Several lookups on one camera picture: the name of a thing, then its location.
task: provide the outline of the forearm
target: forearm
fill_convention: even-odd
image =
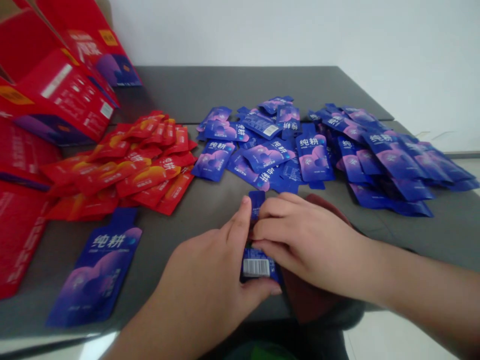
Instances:
[[[480,274],[384,243],[367,301],[402,314],[465,358],[480,355]]]

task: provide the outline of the right hand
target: right hand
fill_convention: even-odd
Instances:
[[[367,300],[378,276],[381,245],[338,216],[292,193],[268,198],[253,228],[252,246],[306,282]]]

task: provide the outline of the fingernail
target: fingernail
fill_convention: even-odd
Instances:
[[[271,290],[270,295],[276,296],[276,295],[280,295],[281,293],[282,293],[282,289],[280,287],[276,287]]]

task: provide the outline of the white label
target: white label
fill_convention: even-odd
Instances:
[[[41,95],[48,99],[55,90],[60,86],[62,81],[67,77],[68,74],[72,71],[72,65],[66,64],[60,72],[53,78],[53,80],[46,86],[46,88],[41,92]]]
[[[114,108],[111,107],[107,102],[104,102],[101,109],[100,109],[101,114],[106,117],[107,119],[110,119],[114,112]]]
[[[243,276],[247,278],[269,277],[270,264],[268,259],[244,259]]]
[[[270,125],[269,127],[267,127],[263,133],[267,136],[271,136],[274,132],[276,132],[277,130],[279,129],[278,126],[275,126],[275,125]]]

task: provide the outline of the pile of packets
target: pile of packets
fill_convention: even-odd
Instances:
[[[197,127],[197,139],[208,142],[192,174],[218,182],[226,168],[258,190],[296,194],[299,185],[325,189],[338,169],[361,206],[413,217],[433,217],[424,202],[434,198],[429,187],[479,187],[432,144],[393,131],[364,109],[327,103],[301,123],[285,96],[237,112],[239,120],[230,122],[232,110],[214,107]]]
[[[170,216],[197,161],[186,127],[161,111],[118,124],[93,151],[42,166],[60,198],[48,220],[98,221],[117,207],[143,205]]]

